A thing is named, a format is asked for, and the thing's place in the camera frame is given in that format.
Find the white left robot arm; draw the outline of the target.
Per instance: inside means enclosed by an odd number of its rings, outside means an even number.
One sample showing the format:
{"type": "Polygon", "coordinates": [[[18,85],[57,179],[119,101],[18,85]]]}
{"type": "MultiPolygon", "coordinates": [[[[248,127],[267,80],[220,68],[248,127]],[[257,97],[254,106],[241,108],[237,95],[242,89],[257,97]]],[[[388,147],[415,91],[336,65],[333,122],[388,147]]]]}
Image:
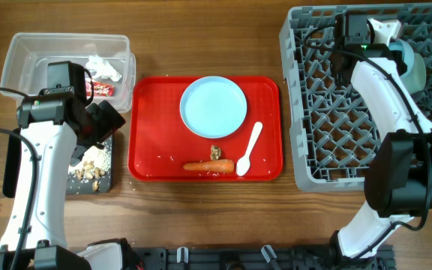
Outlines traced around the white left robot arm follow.
{"type": "Polygon", "coordinates": [[[123,239],[67,249],[64,205],[68,168],[92,146],[102,146],[125,124],[106,100],[86,92],[90,72],[70,61],[50,63],[47,87],[23,96],[18,129],[9,135],[3,193],[13,209],[0,240],[0,269],[133,269],[136,256],[123,239]]]}

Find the rice and food waste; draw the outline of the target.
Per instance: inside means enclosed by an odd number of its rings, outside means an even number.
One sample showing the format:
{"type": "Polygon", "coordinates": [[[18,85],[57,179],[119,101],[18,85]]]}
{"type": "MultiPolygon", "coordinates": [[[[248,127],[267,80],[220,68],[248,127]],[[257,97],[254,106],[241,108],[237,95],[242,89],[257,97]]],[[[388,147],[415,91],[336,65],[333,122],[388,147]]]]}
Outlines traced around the rice and food waste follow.
{"type": "Polygon", "coordinates": [[[69,166],[67,194],[98,194],[110,190],[113,182],[113,139],[92,146],[76,166],[69,166]]]}

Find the white plastic spoon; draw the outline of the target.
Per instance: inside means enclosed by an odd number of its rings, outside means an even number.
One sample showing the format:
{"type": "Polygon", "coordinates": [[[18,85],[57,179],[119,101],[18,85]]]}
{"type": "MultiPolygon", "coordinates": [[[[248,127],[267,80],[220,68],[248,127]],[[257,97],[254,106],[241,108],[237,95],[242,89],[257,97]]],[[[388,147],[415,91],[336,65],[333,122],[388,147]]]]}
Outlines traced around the white plastic spoon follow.
{"type": "Polygon", "coordinates": [[[245,151],[244,155],[238,160],[238,162],[236,164],[236,174],[238,176],[244,176],[248,172],[248,170],[250,169],[250,167],[251,167],[251,161],[250,161],[251,153],[254,149],[254,146],[256,145],[256,142],[260,136],[262,129],[263,129],[263,123],[260,121],[257,121],[253,126],[253,130],[251,131],[250,139],[248,141],[246,151],[245,151]]]}

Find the light blue plate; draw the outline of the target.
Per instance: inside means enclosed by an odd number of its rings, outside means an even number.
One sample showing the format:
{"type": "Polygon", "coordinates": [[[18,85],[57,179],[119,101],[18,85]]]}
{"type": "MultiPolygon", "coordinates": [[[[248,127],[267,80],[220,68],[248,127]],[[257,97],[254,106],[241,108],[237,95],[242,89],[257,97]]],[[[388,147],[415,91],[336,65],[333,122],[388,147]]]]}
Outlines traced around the light blue plate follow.
{"type": "Polygon", "coordinates": [[[196,79],[183,92],[179,112],[184,125],[206,139],[220,139],[237,131],[248,113],[244,92],[222,76],[196,79]]]}

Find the orange carrot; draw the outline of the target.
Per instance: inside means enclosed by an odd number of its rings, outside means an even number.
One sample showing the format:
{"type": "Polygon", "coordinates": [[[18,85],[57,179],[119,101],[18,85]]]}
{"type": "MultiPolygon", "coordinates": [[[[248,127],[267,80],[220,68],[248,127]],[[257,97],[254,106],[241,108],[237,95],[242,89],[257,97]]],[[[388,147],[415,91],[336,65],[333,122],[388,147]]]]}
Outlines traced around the orange carrot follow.
{"type": "Polygon", "coordinates": [[[235,169],[232,160],[209,160],[198,163],[186,163],[183,165],[184,170],[188,171],[209,171],[214,173],[231,173],[235,169]]]}

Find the brown food scrap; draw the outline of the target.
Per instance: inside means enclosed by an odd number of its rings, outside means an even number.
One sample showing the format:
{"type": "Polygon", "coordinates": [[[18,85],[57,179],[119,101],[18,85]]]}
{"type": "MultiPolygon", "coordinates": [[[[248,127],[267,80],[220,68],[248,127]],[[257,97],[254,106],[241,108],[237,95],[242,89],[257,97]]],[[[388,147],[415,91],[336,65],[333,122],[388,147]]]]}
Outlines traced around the brown food scrap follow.
{"type": "Polygon", "coordinates": [[[221,157],[221,155],[222,155],[222,150],[221,150],[218,146],[213,145],[213,146],[211,147],[210,159],[211,159],[212,161],[219,160],[220,157],[221,157]]]}

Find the mint green bowl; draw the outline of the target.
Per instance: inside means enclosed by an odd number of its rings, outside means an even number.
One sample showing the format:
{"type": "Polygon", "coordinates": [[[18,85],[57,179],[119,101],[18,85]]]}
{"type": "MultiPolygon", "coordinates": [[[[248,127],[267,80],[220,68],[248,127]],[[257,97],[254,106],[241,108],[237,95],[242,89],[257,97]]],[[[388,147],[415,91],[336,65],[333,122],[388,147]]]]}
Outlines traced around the mint green bowl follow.
{"type": "Polygon", "coordinates": [[[426,81],[427,81],[425,61],[423,57],[416,52],[414,52],[414,56],[415,56],[415,64],[412,72],[407,78],[401,79],[406,90],[410,94],[414,94],[416,92],[422,91],[425,88],[426,81]]]}

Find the light blue bowl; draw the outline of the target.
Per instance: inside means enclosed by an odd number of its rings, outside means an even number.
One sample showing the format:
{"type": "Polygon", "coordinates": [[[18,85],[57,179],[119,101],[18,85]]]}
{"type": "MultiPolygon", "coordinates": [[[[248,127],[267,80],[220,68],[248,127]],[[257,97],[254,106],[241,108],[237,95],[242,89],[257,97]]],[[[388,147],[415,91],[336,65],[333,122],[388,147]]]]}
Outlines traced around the light blue bowl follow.
{"type": "Polygon", "coordinates": [[[400,78],[407,78],[415,64],[413,48],[404,40],[393,41],[388,48],[396,54],[397,71],[400,78]]]}

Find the red foil wrapper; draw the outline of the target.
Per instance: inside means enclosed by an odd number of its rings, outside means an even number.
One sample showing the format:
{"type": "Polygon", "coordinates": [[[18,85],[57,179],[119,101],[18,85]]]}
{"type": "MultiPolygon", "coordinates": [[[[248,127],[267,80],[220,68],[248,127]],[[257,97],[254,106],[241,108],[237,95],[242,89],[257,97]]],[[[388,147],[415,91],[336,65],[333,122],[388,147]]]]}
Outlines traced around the red foil wrapper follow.
{"type": "Polygon", "coordinates": [[[85,87],[86,95],[88,97],[92,95],[92,87],[94,87],[95,97],[112,97],[116,89],[114,85],[89,80],[85,82],[85,87]]]}

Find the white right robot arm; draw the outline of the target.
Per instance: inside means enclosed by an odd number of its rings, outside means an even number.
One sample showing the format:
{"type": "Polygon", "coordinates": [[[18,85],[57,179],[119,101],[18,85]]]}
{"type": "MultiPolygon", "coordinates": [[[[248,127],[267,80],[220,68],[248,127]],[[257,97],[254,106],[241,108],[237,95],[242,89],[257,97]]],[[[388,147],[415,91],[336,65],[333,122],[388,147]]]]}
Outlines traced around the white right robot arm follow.
{"type": "Polygon", "coordinates": [[[397,228],[420,230],[432,209],[432,122],[411,95],[426,83],[420,54],[400,38],[397,19],[378,21],[365,13],[336,17],[331,73],[363,98],[382,143],[364,177],[365,202],[336,234],[347,260],[374,257],[397,228]]]}

